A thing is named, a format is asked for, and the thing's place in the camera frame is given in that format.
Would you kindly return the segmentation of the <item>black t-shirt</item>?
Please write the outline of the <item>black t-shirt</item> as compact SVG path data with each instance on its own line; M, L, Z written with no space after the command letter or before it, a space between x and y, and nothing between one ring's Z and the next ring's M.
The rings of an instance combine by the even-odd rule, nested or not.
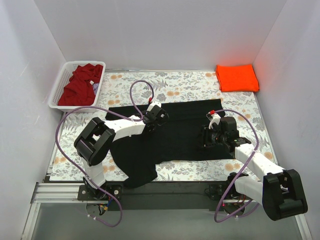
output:
M157 176L156 165L173 160L208 161L231 159L223 146L204 148L201 128L208 125L206 113L221 110L220 99L163 103L169 120L153 132L115 140L110 153L115 164L128 176L126 188L141 187Z

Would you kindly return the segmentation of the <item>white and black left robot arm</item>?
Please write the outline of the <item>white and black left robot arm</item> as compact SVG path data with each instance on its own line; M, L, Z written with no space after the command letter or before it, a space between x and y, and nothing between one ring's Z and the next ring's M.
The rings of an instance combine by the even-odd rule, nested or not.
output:
M89 194L95 200L106 196L106 180L102 161L116 140L153 131L169 120L159 102L151 103L142 115L134 114L117 120L94 117L74 141L87 176L83 178Z

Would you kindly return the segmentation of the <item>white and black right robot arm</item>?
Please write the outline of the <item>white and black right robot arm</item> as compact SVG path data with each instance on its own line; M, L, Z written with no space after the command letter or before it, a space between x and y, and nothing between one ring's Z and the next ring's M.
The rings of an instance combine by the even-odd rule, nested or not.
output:
M243 171L232 172L224 186L213 192L220 196L219 207L225 198L243 196L261 205L273 221L308 211L302 180L296 170L284 169L258 152L256 146L240 136L234 117L220 117L213 112L206 116L210 122L201 129L203 147L223 147L258 178L253 180Z

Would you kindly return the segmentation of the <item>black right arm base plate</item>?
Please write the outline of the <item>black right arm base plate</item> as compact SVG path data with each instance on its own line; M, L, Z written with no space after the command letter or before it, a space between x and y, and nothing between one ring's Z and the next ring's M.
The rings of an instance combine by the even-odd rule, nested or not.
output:
M208 185L208 194L213 200L220 200L224 192L227 190L229 184L224 181L215 181ZM227 192L225 197L227 200L243 200L246 197L243 194L240 194L236 191L235 186L233 185L230 190Z

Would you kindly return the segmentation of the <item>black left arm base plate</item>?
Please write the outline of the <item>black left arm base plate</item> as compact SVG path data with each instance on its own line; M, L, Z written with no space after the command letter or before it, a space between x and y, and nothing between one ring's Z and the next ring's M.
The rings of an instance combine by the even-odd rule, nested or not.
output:
M121 199L122 186L117 184L103 184L103 190L114 196L117 200ZM95 189L90 185L80 185L77 195L79 201L107 201L110 196L99 189Z

